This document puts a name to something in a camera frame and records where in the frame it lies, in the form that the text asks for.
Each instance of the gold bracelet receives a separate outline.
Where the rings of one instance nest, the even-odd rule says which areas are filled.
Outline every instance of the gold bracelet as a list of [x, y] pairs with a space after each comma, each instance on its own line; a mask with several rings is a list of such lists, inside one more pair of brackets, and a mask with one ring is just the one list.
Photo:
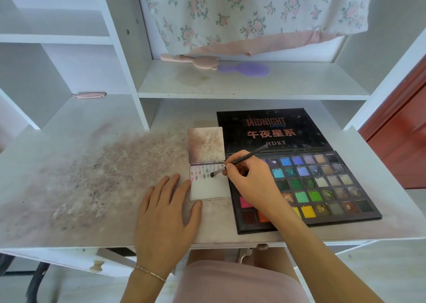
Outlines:
[[154, 277], [158, 278], [158, 279], [159, 279], [160, 281], [162, 281], [163, 283], [166, 283], [165, 279], [163, 279], [162, 277], [158, 276], [157, 274], [155, 274], [155, 273], [153, 273], [153, 272], [150, 272], [150, 271], [146, 270], [145, 268], [143, 268], [143, 267], [141, 267], [141, 266], [135, 266], [135, 268], [140, 269], [141, 271], [143, 271], [143, 272], [145, 272], [145, 273], [147, 273], [147, 274], [149, 274], [149, 275], [152, 275], [152, 276], [154, 276]]

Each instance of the yellow eyeshadow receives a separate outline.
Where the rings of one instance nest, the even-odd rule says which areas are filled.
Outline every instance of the yellow eyeshadow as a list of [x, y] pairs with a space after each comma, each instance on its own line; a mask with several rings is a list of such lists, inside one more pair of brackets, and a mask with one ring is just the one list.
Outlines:
[[302, 207], [302, 212], [303, 212], [303, 215], [305, 216], [305, 218], [316, 218], [317, 217], [314, 209], [310, 205]]
[[293, 210], [297, 213], [297, 215], [299, 216], [299, 218], [302, 218], [302, 216], [300, 215], [299, 209], [296, 207], [293, 207]]

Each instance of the left hand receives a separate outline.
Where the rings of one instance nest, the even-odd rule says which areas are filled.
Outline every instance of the left hand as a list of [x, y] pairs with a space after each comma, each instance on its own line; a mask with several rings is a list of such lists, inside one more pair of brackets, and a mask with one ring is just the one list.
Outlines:
[[182, 204], [191, 181], [175, 191], [180, 176], [164, 176], [147, 191], [135, 231], [137, 265], [166, 279], [195, 240], [201, 221], [202, 201], [192, 206], [189, 222], [182, 220]]

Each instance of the pink eyeshadow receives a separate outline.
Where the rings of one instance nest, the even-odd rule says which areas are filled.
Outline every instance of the pink eyeshadow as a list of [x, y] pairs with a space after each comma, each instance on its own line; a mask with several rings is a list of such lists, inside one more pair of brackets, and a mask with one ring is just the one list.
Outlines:
[[240, 197], [240, 204], [241, 204], [241, 208], [252, 208], [253, 207], [243, 197]]

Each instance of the pink skirt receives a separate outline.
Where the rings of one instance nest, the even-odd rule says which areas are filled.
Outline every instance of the pink skirt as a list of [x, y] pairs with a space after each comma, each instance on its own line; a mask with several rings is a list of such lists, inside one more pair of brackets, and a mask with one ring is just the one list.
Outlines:
[[282, 273], [237, 263], [199, 260], [185, 269], [173, 302], [309, 303], [309, 299], [301, 284]]

